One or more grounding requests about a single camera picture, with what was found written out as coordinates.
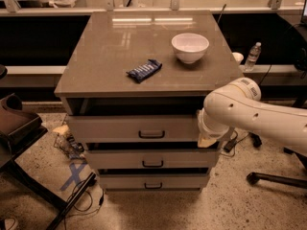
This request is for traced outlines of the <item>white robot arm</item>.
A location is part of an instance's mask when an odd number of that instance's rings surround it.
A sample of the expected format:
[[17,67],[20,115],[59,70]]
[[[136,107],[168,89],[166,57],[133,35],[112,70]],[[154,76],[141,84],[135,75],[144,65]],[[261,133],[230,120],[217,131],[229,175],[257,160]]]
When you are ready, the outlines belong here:
[[307,155],[307,110],[261,103],[261,91],[249,78],[239,78],[209,93],[198,111],[200,134],[220,139],[238,127]]

